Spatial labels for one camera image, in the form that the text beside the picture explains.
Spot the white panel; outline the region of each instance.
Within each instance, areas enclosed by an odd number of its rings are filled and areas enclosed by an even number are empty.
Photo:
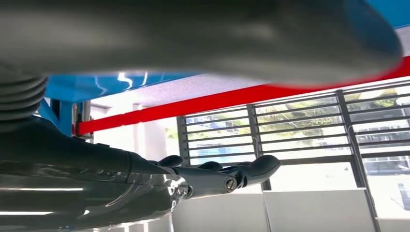
[[[378,219],[381,232],[409,232],[410,219]]]
[[[261,194],[226,194],[182,202],[174,232],[267,232]]]
[[[365,192],[266,192],[274,232],[374,232]]]

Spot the white ceiling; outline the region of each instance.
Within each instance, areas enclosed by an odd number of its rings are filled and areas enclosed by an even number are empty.
[[[410,27],[397,29],[396,32],[403,43],[404,55],[409,56]],[[135,104],[151,107],[262,84],[268,84],[268,82],[245,78],[225,78],[222,75],[208,73],[95,99],[92,103],[113,107],[124,102],[124,99],[129,99]]]

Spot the robotic arm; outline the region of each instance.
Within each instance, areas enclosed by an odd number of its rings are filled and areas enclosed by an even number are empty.
[[[33,117],[47,75],[187,70],[303,85],[378,74],[402,59],[364,0],[0,2],[0,226],[72,231],[161,217],[179,201],[267,180],[273,156],[223,169],[88,144]]]

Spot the red beam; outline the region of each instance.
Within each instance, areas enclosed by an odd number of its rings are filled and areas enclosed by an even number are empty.
[[[410,76],[410,56],[403,58],[403,63],[390,73],[373,78],[367,78],[355,83],[342,83],[333,86],[324,87],[284,87],[261,85],[248,87],[224,93],[208,95],[199,98],[193,98],[185,101],[178,101],[165,105],[150,107],[143,110],[132,111],[122,115],[115,115],[98,120],[82,122],[79,124],[79,133],[86,134],[94,131],[148,122],[157,119],[175,117],[181,115],[194,114],[203,111],[215,110],[235,105],[249,104],[275,98],[288,97],[304,93],[322,91],[332,88],[339,88],[368,82],[393,79],[398,77]]]

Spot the screw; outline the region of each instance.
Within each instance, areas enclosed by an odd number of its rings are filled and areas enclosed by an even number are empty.
[[[179,195],[185,196],[185,195],[188,194],[188,191],[189,191],[188,186],[182,186],[182,185],[180,185],[180,186],[178,186],[178,187],[176,188],[176,192],[177,192]]]
[[[227,192],[232,192],[236,189],[236,180],[232,177],[226,179],[225,181],[225,190]]]

